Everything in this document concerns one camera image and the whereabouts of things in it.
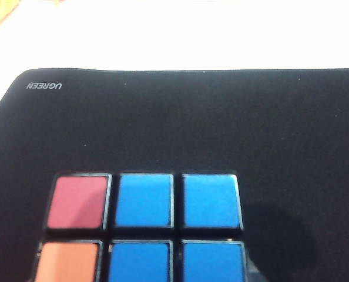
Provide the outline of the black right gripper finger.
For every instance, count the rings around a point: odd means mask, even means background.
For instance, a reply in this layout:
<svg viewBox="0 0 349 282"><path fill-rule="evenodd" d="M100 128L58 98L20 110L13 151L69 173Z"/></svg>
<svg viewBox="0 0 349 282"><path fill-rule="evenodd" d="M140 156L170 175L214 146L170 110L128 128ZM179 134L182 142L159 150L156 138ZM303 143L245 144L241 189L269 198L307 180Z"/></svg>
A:
<svg viewBox="0 0 349 282"><path fill-rule="evenodd" d="M250 258L247 259L246 267L247 267L248 282L267 282L266 277L256 267L256 265L253 263L253 261Z"/></svg>

